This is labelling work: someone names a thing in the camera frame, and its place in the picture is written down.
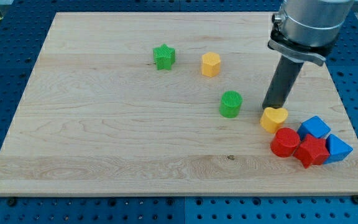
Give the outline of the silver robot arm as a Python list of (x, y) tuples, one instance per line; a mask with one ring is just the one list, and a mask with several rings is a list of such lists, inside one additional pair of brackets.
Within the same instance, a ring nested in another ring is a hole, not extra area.
[(284, 0), (272, 14), (268, 48), (295, 63), (322, 66), (353, 3), (353, 0)]

